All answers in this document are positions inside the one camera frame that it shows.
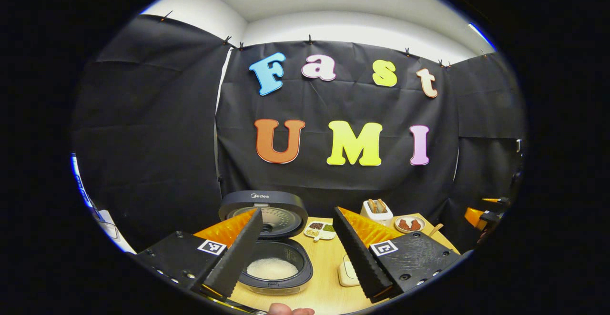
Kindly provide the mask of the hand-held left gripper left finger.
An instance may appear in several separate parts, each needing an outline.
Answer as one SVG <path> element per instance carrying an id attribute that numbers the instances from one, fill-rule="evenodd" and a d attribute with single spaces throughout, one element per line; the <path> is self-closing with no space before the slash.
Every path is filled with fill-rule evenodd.
<path id="1" fill-rule="evenodd" d="M 196 235 L 176 231 L 135 255 L 135 260 L 170 284 L 211 298 L 231 296 L 262 229 L 253 209 Z"/>

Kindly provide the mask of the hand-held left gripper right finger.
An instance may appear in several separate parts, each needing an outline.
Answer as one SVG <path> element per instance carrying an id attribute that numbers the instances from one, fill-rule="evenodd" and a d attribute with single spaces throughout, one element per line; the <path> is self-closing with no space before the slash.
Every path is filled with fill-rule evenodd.
<path id="1" fill-rule="evenodd" d="M 340 207 L 333 227 L 372 303 L 414 293 L 463 259 L 421 231 L 395 233 Z"/>

